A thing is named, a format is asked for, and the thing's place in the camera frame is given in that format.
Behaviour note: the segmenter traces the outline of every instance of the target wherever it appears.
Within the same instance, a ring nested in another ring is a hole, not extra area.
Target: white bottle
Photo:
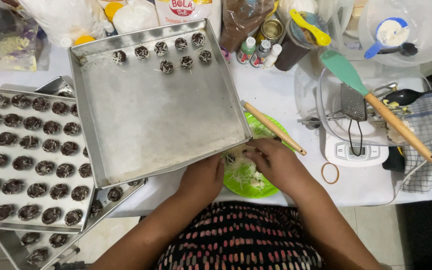
[[[266,57],[266,60],[262,63],[264,67],[272,67],[276,60],[278,59],[279,54],[283,50],[283,47],[279,44],[274,44],[271,48],[271,52],[269,53],[268,57]]]

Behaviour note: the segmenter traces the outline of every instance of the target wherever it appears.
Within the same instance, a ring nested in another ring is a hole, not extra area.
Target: blue checkered cloth
[[[415,134],[421,141],[427,141],[432,137],[432,95],[424,95],[418,98],[408,109],[414,114],[406,117],[410,126],[415,128]],[[429,150],[432,151],[432,139],[426,142]],[[424,161],[424,158],[411,146],[403,147],[405,155],[405,175],[414,167]],[[404,183],[403,191],[409,193],[427,193],[432,189],[432,163],[427,162],[417,169]]]

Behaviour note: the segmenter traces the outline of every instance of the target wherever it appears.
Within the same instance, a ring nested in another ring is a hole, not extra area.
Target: teal silicone spatula
[[[394,115],[375,95],[371,94],[364,86],[360,76],[354,69],[351,62],[342,56],[339,52],[328,50],[321,54],[321,61],[326,67],[338,77],[341,82],[357,90],[371,106],[381,114],[388,123],[390,123],[397,132],[410,144],[414,149],[423,156],[427,161],[432,162],[431,151],[403,124],[403,122]]]

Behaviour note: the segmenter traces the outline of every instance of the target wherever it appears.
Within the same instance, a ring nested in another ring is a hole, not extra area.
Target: rubber band
[[[337,176],[336,176],[336,180],[335,180],[334,182],[328,182],[328,181],[326,180],[326,178],[325,178],[325,175],[323,174],[323,171],[325,170],[325,166],[328,165],[328,164],[331,164],[331,165],[333,165],[333,166],[336,168]],[[322,179],[323,179],[326,183],[328,183],[328,184],[330,184],[330,185],[332,185],[332,184],[336,184],[336,182],[337,182],[338,179],[339,179],[339,169],[338,169],[338,167],[337,167],[335,164],[330,163],[330,162],[327,162],[327,163],[325,163],[325,164],[321,167],[321,176],[322,176]]]

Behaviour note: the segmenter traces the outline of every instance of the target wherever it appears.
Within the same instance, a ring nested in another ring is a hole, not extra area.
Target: yellow bottle cap
[[[107,19],[110,22],[113,22],[114,14],[118,11],[118,9],[121,9],[123,6],[122,3],[118,2],[111,2],[106,5],[106,8],[104,9],[104,13],[106,14]]]
[[[90,36],[90,35],[82,35],[74,42],[74,44],[79,45],[79,44],[83,44],[83,43],[94,41],[94,40],[95,40],[95,38]]]

